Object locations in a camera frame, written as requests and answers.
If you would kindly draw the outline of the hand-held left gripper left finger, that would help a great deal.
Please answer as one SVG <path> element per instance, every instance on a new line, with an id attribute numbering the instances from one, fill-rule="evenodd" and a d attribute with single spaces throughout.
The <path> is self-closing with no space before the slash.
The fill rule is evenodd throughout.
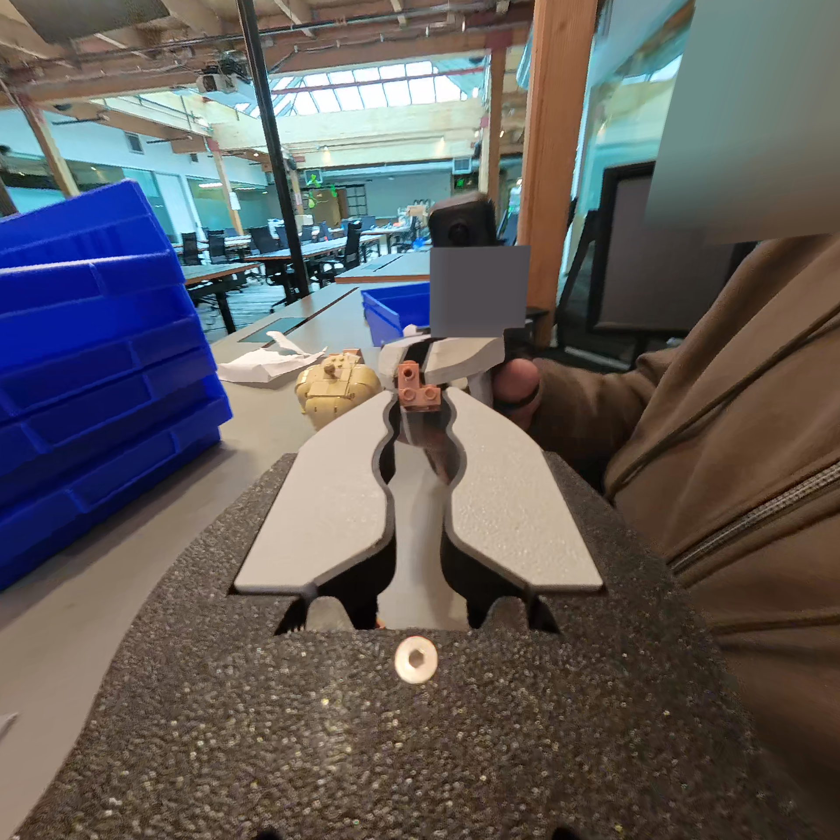
<path id="1" fill-rule="evenodd" d="M 395 405 L 380 392 L 301 446 L 234 579 L 237 593 L 312 598 L 394 543 L 381 461 Z"/>

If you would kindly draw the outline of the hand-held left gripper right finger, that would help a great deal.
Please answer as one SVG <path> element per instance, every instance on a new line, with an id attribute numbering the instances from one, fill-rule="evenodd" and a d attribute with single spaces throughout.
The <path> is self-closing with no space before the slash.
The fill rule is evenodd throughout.
<path id="1" fill-rule="evenodd" d="M 448 388 L 444 398 L 458 456 L 449 541 L 524 595 L 599 592 L 602 577 L 540 446 L 472 395 Z"/>

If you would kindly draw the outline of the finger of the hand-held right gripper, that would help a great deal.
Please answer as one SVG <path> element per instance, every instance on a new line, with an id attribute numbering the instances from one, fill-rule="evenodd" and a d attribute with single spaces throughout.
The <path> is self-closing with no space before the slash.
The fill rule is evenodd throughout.
<path id="1" fill-rule="evenodd" d="M 407 361 L 424 364 L 423 339 L 399 339 L 382 346 L 379 353 L 379 376 L 384 388 L 390 392 L 398 390 L 399 365 Z"/>
<path id="2" fill-rule="evenodd" d="M 427 350 L 423 381 L 426 385 L 446 387 L 466 380 L 469 394 L 492 406 L 491 373 L 505 358 L 502 337 L 436 339 Z"/>

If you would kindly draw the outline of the small orange brick assembly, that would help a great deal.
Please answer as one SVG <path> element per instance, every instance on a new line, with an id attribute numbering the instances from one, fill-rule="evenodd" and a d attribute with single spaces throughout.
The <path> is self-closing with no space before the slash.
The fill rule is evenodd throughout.
<path id="1" fill-rule="evenodd" d="M 396 390 L 398 401 L 407 413 L 435 413 L 442 404 L 439 385 L 425 382 L 419 364 L 413 360 L 399 363 L 396 369 Z"/>

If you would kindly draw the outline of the tan brown brick toy figure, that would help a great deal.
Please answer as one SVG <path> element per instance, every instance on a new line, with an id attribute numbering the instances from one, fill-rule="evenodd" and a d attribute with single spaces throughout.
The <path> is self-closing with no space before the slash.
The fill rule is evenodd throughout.
<path id="1" fill-rule="evenodd" d="M 301 413 L 316 432 L 382 391 L 359 349 L 326 355 L 299 374 L 295 388 Z"/>

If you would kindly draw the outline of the person's right forearm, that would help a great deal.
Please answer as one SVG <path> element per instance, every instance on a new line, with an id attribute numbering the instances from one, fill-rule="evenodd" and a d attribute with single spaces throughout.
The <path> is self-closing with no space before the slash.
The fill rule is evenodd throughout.
<path id="1" fill-rule="evenodd" d="M 537 359 L 531 437 L 610 498 L 614 478 L 658 440 L 685 395 L 683 347 L 645 353 L 625 373 Z"/>

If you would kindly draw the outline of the grey desk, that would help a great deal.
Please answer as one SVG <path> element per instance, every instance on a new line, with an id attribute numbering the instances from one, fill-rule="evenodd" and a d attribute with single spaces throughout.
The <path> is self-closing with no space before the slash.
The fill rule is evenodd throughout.
<path id="1" fill-rule="evenodd" d="M 294 304 L 307 317 L 301 349 L 362 349 L 376 366 L 361 291 L 330 286 Z M 284 454 L 313 434 L 294 393 L 224 385 L 234 416 L 222 443 L 160 483 L 2 592 L 1 836 L 11 838 L 77 740 L 104 674 L 142 604 L 178 555 Z M 466 629 L 464 599 L 449 590 L 432 528 L 444 487 L 420 450 L 398 444 L 393 482 L 398 543 L 393 582 L 380 596 L 388 628 Z"/>

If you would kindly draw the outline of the person's right hand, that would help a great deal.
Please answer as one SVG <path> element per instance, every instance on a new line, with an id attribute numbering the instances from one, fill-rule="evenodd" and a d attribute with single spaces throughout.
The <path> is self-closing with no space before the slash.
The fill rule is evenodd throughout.
<path id="1" fill-rule="evenodd" d="M 490 378 L 495 409 L 524 432 L 528 432 L 541 403 L 541 374 L 534 360 L 514 358 L 499 365 Z M 457 467 L 449 464 L 451 444 L 443 421 L 426 421 L 422 427 L 423 450 L 435 475 L 449 484 Z"/>

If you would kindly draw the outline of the small blue storage bin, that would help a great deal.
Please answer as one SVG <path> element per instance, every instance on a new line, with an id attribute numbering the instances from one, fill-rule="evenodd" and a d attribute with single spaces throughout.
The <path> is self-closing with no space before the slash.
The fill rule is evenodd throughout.
<path id="1" fill-rule="evenodd" d="M 360 292 L 364 321 L 374 348 L 400 340 L 409 326 L 420 332 L 429 330 L 428 281 L 373 285 Z"/>

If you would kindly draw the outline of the long wooden table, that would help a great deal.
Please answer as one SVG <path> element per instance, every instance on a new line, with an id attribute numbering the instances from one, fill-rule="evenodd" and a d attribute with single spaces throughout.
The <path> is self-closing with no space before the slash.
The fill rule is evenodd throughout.
<path id="1" fill-rule="evenodd" d="M 228 294 L 245 286 L 246 275 L 258 267 L 269 285 L 284 291 L 284 297 L 272 305 L 288 305 L 299 301 L 310 293 L 310 285 L 315 282 L 319 287 L 336 282 L 338 276 L 351 268 L 362 265 L 366 249 L 374 245 L 377 254 L 390 252 L 392 235 L 368 230 L 360 236 L 359 244 L 354 248 L 355 255 L 345 258 L 347 239 L 332 239 L 321 243 L 304 245 L 301 248 L 303 265 L 310 280 L 300 280 L 292 264 L 291 252 L 283 248 L 271 252 L 258 253 L 236 263 L 212 264 L 202 266 L 183 266 L 182 273 L 189 298 L 194 306 L 203 301 L 210 301 L 222 318 L 227 334 L 237 331 L 234 317 L 228 304 Z"/>
<path id="2" fill-rule="evenodd" d="M 431 253 L 431 250 L 428 249 L 375 257 L 351 270 L 338 274 L 335 282 L 337 284 L 361 286 L 428 281 Z"/>

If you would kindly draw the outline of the wooden pillar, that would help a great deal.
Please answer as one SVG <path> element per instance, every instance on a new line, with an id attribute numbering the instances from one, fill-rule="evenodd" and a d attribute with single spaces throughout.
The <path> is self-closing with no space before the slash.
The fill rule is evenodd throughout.
<path id="1" fill-rule="evenodd" d="M 486 117 L 481 121 L 479 190 L 496 205 L 499 200 L 501 106 L 507 55 L 507 47 L 497 47 L 489 53 L 485 85 Z"/>
<path id="2" fill-rule="evenodd" d="M 534 4 L 518 245 L 530 249 L 527 305 L 545 311 L 534 327 L 538 348 L 553 330 L 598 8 L 597 1 Z"/>

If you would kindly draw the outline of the black office chair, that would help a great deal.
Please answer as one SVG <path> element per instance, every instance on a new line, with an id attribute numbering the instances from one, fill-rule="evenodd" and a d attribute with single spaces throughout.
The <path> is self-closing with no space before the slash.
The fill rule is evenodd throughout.
<path id="1" fill-rule="evenodd" d="M 329 273 L 331 275 L 336 276 L 360 265 L 362 224 L 361 219 L 354 219 L 349 222 L 343 252 L 338 260 L 334 259 L 329 263 Z"/>
<path id="2" fill-rule="evenodd" d="M 600 212 L 587 212 L 578 245 L 565 277 L 554 314 L 555 338 L 559 350 L 586 334 L 592 282 L 592 247 L 599 233 Z"/>

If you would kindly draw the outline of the torn white paper bag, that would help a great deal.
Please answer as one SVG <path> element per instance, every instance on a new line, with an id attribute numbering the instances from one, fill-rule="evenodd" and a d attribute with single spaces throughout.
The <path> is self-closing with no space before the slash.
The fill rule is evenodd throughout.
<path id="1" fill-rule="evenodd" d="M 267 385 L 283 375 L 300 371 L 319 362 L 326 348 L 308 353 L 301 350 L 282 332 L 268 331 L 275 349 L 260 348 L 249 351 L 236 360 L 217 365 L 217 376 L 222 382 L 247 385 Z"/>

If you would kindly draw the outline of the large black screen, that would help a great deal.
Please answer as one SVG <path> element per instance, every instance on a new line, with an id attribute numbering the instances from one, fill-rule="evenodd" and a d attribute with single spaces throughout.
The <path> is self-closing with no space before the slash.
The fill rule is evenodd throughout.
<path id="1" fill-rule="evenodd" d="M 654 161 L 604 170 L 586 315 L 591 333 L 685 338 L 757 246 L 712 244 L 697 231 L 650 225 L 654 173 Z"/>

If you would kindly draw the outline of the person's brown jacket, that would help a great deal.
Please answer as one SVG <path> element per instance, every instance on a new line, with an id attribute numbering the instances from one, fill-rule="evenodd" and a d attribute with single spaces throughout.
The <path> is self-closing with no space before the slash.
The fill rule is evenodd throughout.
<path id="1" fill-rule="evenodd" d="M 705 617 L 742 704 L 838 838 L 838 236 L 766 242 L 673 350 L 607 495 Z"/>

